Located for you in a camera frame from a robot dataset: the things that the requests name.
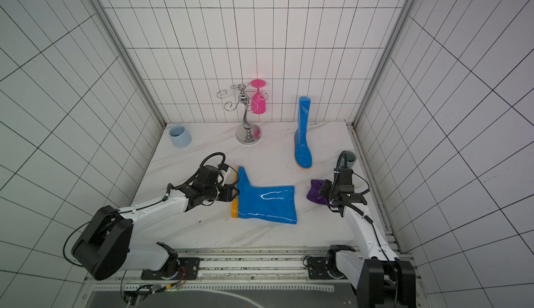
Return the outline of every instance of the round metal base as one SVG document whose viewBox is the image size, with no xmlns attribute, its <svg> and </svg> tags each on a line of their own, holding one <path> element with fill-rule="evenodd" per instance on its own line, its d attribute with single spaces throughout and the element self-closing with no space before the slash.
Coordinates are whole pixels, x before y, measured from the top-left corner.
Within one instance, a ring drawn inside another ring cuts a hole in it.
<svg viewBox="0 0 534 308">
<path fill-rule="evenodd" d="M 261 131 L 259 127 L 254 124 L 250 124 L 250 129 L 245 129 L 243 126 L 239 126 L 236 131 L 236 138 L 242 144 L 254 144 L 259 140 Z"/>
</svg>

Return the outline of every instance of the gray mug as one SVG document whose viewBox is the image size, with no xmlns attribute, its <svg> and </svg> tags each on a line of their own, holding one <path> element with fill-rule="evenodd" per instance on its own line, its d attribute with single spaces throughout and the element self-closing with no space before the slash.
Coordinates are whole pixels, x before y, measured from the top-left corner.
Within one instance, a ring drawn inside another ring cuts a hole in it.
<svg viewBox="0 0 534 308">
<path fill-rule="evenodd" d="M 169 136 L 175 147 L 182 148 L 191 142 L 191 134 L 184 125 L 174 125 L 169 129 Z"/>
</svg>

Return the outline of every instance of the wire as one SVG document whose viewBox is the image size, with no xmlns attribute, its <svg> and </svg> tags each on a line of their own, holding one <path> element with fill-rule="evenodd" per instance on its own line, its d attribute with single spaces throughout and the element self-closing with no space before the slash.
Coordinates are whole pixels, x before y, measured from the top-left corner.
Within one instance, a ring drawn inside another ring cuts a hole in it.
<svg viewBox="0 0 534 308">
<path fill-rule="evenodd" d="M 218 167 L 219 167 L 219 169 L 220 169 L 221 166 L 223 165 L 224 161 L 226 160 L 226 155 L 224 155 L 224 153 L 223 153 L 223 152 L 220 152 L 220 151 L 219 151 L 219 152 L 214 152 L 213 154 L 210 154 L 210 155 L 208 155 L 205 159 L 203 159 L 202 162 L 200 162 L 199 168 L 203 167 L 204 164 L 205 164 L 210 158 L 212 158 L 212 157 L 216 157 L 217 155 L 223 157 L 222 161 L 221 161 L 220 164 L 218 165 Z"/>
<path fill-rule="evenodd" d="M 122 275 L 122 278 L 121 278 L 121 286 L 119 287 L 118 291 L 121 293 L 121 299 L 124 301 L 125 304 L 128 304 L 128 302 L 126 302 L 126 298 L 124 297 L 124 294 L 122 292 L 122 281 L 124 280 L 124 277 L 126 276 L 126 271 L 124 271 L 124 274 Z"/>
<path fill-rule="evenodd" d="M 306 261 L 306 259 L 307 259 L 308 257 L 312 257 L 312 256 L 307 255 L 307 256 L 304 256 L 304 258 L 302 258 L 302 264 L 303 264 L 305 267 L 308 267 L 308 262 Z"/>
<path fill-rule="evenodd" d="M 367 192 L 369 192 L 369 189 L 370 189 L 370 186 L 369 186 L 369 183 L 365 180 L 365 178 L 363 178 L 362 176 L 358 175 L 356 172 L 352 171 L 352 174 L 355 174 L 357 175 L 359 178 L 361 178 L 365 184 L 367 184 L 367 190 L 361 192 L 360 194 L 366 194 Z"/>
<path fill-rule="evenodd" d="M 70 233 L 70 235 L 67 237 L 67 239 L 65 240 L 65 243 L 63 244 L 63 258 L 65 258 L 65 260 L 67 260 L 67 262 L 69 262 L 70 264 L 72 265 L 75 265 L 75 266 L 79 266 L 79 267 L 83 267 L 83 265 L 81 264 L 77 264 L 77 263 L 74 263 L 74 262 L 71 262 L 70 259 L 67 258 L 67 254 L 65 253 L 65 248 L 67 247 L 67 242 L 68 240 L 72 237 L 72 235 L 74 235 L 74 233 L 76 233 L 80 228 L 82 228 L 83 226 L 85 226 L 86 224 L 89 224 L 90 222 L 93 222 L 95 220 L 98 220 L 98 219 L 101 219 L 101 218 L 105 218 L 107 216 L 112 216 L 112 215 L 118 215 L 118 214 L 124 214 L 124 213 L 130 213 L 130 212 L 133 212 L 133 211 L 138 211 L 138 210 L 142 210 L 144 208 L 147 208 L 147 207 L 151 207 L 151 206 L 154 206 L 154 205 L 157 205 L 159 204 L 160 202 L 164 201 L 163 199 L 162 200 L 159 200 L 158 202 L 152 204 L 152 205 L 148 205 L 148 206 L 144 206 L 144 207 L 141 207 L 141 208 L 137 208 L 137 209 L 134 209 L 134 210 L 128 210 L 128 211 L 123 211 L 123 212 L 119 212 L 118 210 L 116 212 L 112 212 L 110 214 L 106 214 L 106 215 L 102 215 L 100 217 L 96 217 L 94 219 L 91 219 L 89 221 L 87 221 L 86 223 L 82 224 L 80 227 L 76 228 L 72 233 Z"/>
<path fill-rule="evenodd" d="M 89 224 L 90 222 L 92 221 L 95 221 L 95 220 L 98 220 L 98 219 L 101 219 L 101 218 L 105 218 L 107 216 L 112 216 L 112 215 L 116 215 L 116 214 L 123 214 L 123 213 L 129 213 L 133 210 L 130 210 L 130 211 L 125 211 L 125 212 L 113 212 L 113 213 L 110 213 L 110 214 L 106 214 L 106 215 L 102 215 L 101 217 L 97 217 L 97 218 L 94 218 L 94 219 L 91 219 L 89 221 L 87 221 L 86 223 L 82 224 L 80 227 L 76 228 L 72 233 L 70 233 L 70 235 L 68 236 L 68 238 L 65 240 L 65 243 L 63 244 L 63 258 L 65 258 L 67 260 L 67 262 L 69 262 L 70 264 L 72 265 L 76 265 L 76 266 L 79 266 L 79 267 L 83 267 L 83 265 L 81 264 L 77 264 L 77 263 L 74 263 L 74 262 L 71 262 L 70 259 L 67 258 L 67 255 L 65 253 L 65 247 L 67 246 L 67 242 L 68 240 L 72 237 L 72 235 L 74 235 L 74 233 L 76 233 L 81 227 L 85 226 L 86 224 Z"/>
<path fill-rule="evenodd" d="M 237 170 L 235 170 L 235 169 L 233 168 L 233 166 L 228 165 L 228 167 L 230 167 L 230 168 L 236 173 L 236 175 L 237 175 L 237 179 L 236 179 L 235 182 L 231 183 L 230 185 L 223 187 L 223 189 L 229 189 L 229 188 L 232 188 L 232 187 L 234 187 L 234 186 L 239 182 L 239 174 L 238 174 Z"/>
<path fill-rule="evenodd" d="M 180 269 L 182 269 L 182 271 L 183 271 L 182 278 L 181 278 L 180 280 L 178 280 L 177 282 L 173 282 L 173 283 L 171 283 L 171 284 L 169 284 L 169 285 L 166 285 L 166 286 L 164 286 L 164 287 L 162 287 L 162 288 L 160 288 L 160 289 L 158 289 L 158 290 L 155 290 L 155 291 L 153 291 L 153 292 L 148 292 L 148 293 L 146 293 L 146 294 L 161 293 L 161 292 L 164 292 L 164 291 L 166 291 L 166 290 L 171 289 L 171 288 L 174 287 L 174 286 L 177 286 L 177 287 L 179 288 L 180 286 L 182 286 L 183 284 L 185 284 L 185 282 L 187 281 L 187 269 L 186 269 L 185 267 L 183 267 L 183 266 L 180 266 Z"/>
<path fill-rule="evenodd" d="M 374 224 L 373 224 L 373 220 L 365 215 L 364 216 L 364 212 L 362 210 L 360 210 L 359 208 L 357 208 L 356 206 L 350 204 L 350 203 L 346 203 L 346 202 L 343 202 L 343 201 L 339 201 L 339 200 L 334 200 L 332 202 L 332 205 L 336 206 L 336 205 L 343 205 L 343 206 L 346 206 L 348 208 L 351 208 L 352 210 L 356 211 L 358 214 L 360 214 L 360 216 L 364 217 L 364 219 L 369 222 L 369 224 L 371 225 L 371 228 L 373 229 L 373 232 L 374 232 L 374 237 L 377 239 L 377 243 L 378 243 L 378 248 L 380 249 L 380 251 L 382 252 L 382 254 L 384 255 L 385 259 L 388 261 L 388 263 L 390 264 L 391 266 L 391 269 L 395 272 L 395 285 L 396 285 L 396 289 L 395 289 L 395 305 L 394 305 L 394 308 L 395 306 L 397 305 L 397 292 L 398 292 L 398 278 L 397 278 L 397 271 L 395 271 L 395 266 L 393 265 L 393 263 L 389 260 L 388 258 L 388 255 L 385 254 L 384 250 L 382 249 L 382 245 L 380 245 L 380 240 L 378 239 L 378 234 L 377 234 L 377 230 L 374 228 Z"/>
</svg>

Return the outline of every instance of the metal glass holder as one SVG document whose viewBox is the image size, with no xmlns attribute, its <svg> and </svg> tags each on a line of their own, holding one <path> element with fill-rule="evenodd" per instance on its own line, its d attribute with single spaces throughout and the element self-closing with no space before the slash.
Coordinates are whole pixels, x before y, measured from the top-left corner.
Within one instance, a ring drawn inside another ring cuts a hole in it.
<svg viewBox="0 0 534 308">
<path fill-rule="evenodd" d="M 236 130 L 236 138 L 242 144 L 253 144 L 257 142 L 261 136 L 261 131 L 259 130 L 259 127 L 256 124 L 250 123 L 247 119 L 247 113 L 254 112 L 258 109 L 257 103 L 247 94 L 248 92 L 256 93 L 257 91 L 247 91 L 246 88 L 249 85 L 250 84 L 245 85 L 243 83 L 234 84 L 230 88 L 232 90 L 235 90 L 236 92 L 228 94 L 228 91 L 221 90 L 217 93 L 217 98 L 220 99 L 234 96 L 235 103 L 232 101 L 228 101 L 224 104 L 223 107 L 226 111 L 234 111 L 235 109 L 237 109 L 237 105 L 239 103 L 244 105 L 243 121 L 241 122 L 241 126 L 239 126 Z M 267 98 L 269 98 L 266 92 L 260 92 L 262 93 L 262 96 L 264 98 L 263 100 L 267 100 Z"/>
</svg>

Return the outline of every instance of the white tile wall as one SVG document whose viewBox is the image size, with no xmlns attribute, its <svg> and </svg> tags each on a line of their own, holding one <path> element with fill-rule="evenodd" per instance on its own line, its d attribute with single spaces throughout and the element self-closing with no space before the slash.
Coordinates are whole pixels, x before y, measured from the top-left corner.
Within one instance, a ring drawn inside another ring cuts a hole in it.
<svg viewBox="0 0 534 308">
<path fill-rule="evenodd" d="M 65 239 L 129 205 L 161 127 L 89 0 L 0 0 L 0 65 L 0 306 L 70 307 L 86 271 Z"/>
<path fill-rule="evenodd" d="M 533 11 L 417 0 L 357 123 L 432 306 L 531 305 Z"/>
<path fill-rule="evenodd" d="M 255 121 L 296 120 L 300 96 L 312 121 L 352 121 L 404 2 L 101 1 L 167 122 L 236 122 L 215 94 L 256 78 L 270 99 Z"/>
</svg>

